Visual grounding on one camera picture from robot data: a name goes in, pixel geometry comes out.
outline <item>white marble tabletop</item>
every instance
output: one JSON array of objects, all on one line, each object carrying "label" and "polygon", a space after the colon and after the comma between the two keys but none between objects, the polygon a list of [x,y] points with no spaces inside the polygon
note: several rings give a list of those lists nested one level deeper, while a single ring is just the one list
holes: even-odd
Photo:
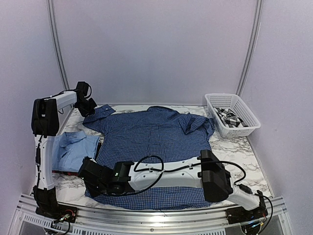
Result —
[{"label": "white marble tabletop", "polygon": [[[197,114],[206,116],[203,106],[166,106],[164,107],[177,110],[182,114]],[[129,113],[147,110],[150,105],[115,105],[111,106],[116,110],[114,114]],[[74,109],[62,132],[75,132],[84,130],[86,135],[100,135],[100,141],[103,141],[103,134],[90,130],[83,126],[84,118]],[[210,138],[210,144],[213,153],[223,161],[235,162],[241,165],[246,171],[246,178],[243,184],[253,190],[260,190],[265,196],[271,196],[268,184],[264,178],[257,159],[245,137],[222,138],[216,131]],[[242,177],[241,171],[232,165],[225,165],[225,168],[231,173],[234,179]],[[119,209],[111,205],[100,204],[93,199],[85,196],[84,181],[76,176],[67,176],[53,173],[54,182],[57,189],[57,199],[59,202],[70,203],[80,206],[97,207],[106,209]],[[211,207],[231,205],[232,202],[223,201],[214,203]]]}]

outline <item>dark blue checkered shirt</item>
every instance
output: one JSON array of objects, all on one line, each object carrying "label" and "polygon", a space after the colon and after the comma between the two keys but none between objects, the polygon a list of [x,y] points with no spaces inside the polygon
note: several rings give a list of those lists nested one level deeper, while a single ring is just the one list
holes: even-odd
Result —
[{"label": "dark blue checkered shirt", "polygon": [[[183,161],[199,156],[202,149],[211,149],[209,138],[214,132],[211,118],[180,114],[159,106],[111,115],[114,112],[104,105],[84,120],[87,128],[105,135],[97,157],[101,165],[114,168],[116,162],[137,162],[148,155],[160,156],[164,162]],[[158,163],[156,159],[145,162]],[[152,188],[132,196],[99,195],[93,199],[131,210],[180,210],[211,205],[204,200],[202,188],[189,187]]]}]

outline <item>white partition panel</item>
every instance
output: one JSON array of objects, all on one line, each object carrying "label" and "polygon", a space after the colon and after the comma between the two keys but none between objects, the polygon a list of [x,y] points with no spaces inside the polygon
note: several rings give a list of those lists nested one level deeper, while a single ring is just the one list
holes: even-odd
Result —
[{"label": "white partition panel", "polygon": [[204,104],[235,93],[255,0],[55,0],[68,81],[98,103]]}]

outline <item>metal frame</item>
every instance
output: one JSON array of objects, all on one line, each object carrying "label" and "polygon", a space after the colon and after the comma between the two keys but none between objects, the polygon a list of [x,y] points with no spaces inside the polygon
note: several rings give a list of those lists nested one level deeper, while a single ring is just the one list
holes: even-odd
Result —
[{"label": "metal frame", "polygon": [[48,15],[49,15],[49,23],[50,23],[50,29],[51,29],[51,35],[52,35],[52,41],[54,45],[55,55],[58,63],[58,67],[60,70],[60,75],[62,79],[62,83],[64,86],[64,90],[69,90],[69,84],[67,80],[67,73],[65,71],[62,54],[61,54],[61,48],[60,48],[60,42],[58,37],[58,30],[55,20],[55,11],[54,11],[54,3],[53,0],[46,0],[47,1],[47,7],[48,7]]},{"label": "metal frame", "polygon": [[255,15],[254,15],[254,22],[253,22],[253,27],[252,27],[252,32],[251,32],[251,37],[250,37],[250,42],[249,42],[249,48],[248,52],[246,55],[246,60],[244,64],[243,71],[241,73],[239,85],[236,91],[236,94],[238,96],[241,96],[244,90],[244,86],[246,83],[246,79],[248,76],[249,72],[249,67],[251,64],[251,59],[255,50],[255,46],[257,43],[257,38],[259,35],[259,29],[260,29],[260,24],[261,24],[261,14],[262,14],[262,8],[263,8],[263,0],[257,0],[256,3],[256,8],[255,8]]},{"label": "metal frame", "polygon": [[[287,212],[282,197],[272,199],[273,215]],[[35,214],[37,204],[32,196],[22,194],[17,206],[17,212],[11,224],[9,235],[19,234],[23,215],[36,216],[46,223],[52,219]],[[239,224],[229,225],[225,210],[237,207],[214,207],[207,209],[182,211],[129,211],[107,210],[77,206],[76,223],[72,225],[70,234],[87,234],[87,231],[106,231],[106,234],[203,234],[211,230],[220,230],[227,227],[236,227]]]}]

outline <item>laundry basket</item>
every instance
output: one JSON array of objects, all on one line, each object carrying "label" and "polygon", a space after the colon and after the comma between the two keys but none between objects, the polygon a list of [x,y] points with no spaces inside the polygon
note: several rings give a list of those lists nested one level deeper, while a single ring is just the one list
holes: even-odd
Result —
[{"label": "laundry basket", "polygon": [[[214,119],[215,127],[224,138],[235,136],[248,136],[257,128],[261,127],[259,120],[255,117],[243,100],[235,94],[206,94],[207,109]],[[226,127],[213,107],[230,108],[249,127]]]}]

